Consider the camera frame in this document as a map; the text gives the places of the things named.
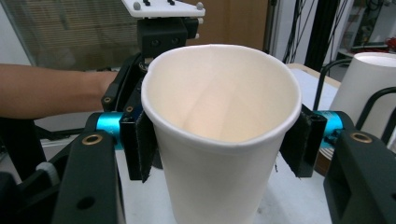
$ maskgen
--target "window blind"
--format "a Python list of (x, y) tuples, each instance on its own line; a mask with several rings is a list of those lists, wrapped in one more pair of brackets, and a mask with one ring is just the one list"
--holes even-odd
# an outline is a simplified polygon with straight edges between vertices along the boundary
[(0, 0), (32, 65), (119, 67), (138, 52), (136, 19), (121, 0)]

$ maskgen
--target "wooden panel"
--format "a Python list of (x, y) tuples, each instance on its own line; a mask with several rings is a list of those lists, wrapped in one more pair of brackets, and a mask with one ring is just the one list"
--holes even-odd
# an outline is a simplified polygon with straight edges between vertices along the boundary
[[(195, 5), (197, 1), (186, 0)], [(262, 49), (268, 0), (202, 1), (206, 9), (198, 40), (189, 45), (235, 44)]]

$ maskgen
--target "forearm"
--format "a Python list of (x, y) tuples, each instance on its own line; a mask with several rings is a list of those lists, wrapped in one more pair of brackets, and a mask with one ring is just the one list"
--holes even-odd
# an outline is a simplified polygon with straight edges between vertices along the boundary
[(37, 119), (100, 110), (116, 74), (0, 64), (0, 117)]

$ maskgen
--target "white table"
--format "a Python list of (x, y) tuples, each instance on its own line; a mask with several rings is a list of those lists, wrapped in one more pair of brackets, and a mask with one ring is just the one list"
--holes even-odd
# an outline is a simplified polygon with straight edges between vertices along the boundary
[[(291, 64), (290, 68), (301, 85), (303, 103), (312, 108), (318, 73), (298, 64)], [(338, 85), (336, 81), (326, 79), (319, 109), (330, 106)], [(145, 184), (130, 181), (123, 151), (117, 151), (117, 159), (127, 223), (176, 224), (163, 171), (153, 168)], [(273, 169), (271, 173), (254, 223), (332, 223), (323, 188), (324, 177), (316, 172), (311, 178), (295, 177), (280, 154), (276, 159), (276, 166), (277, 171)]]

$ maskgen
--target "upside-down paper cup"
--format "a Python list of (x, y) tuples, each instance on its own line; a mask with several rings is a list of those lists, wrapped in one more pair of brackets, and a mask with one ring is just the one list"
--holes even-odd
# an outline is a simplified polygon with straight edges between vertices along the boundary
[(173, 49), (149, 66), (142, 103), (177, 223), (252, 223), (301, 110), (287, 66), (240, 46)]

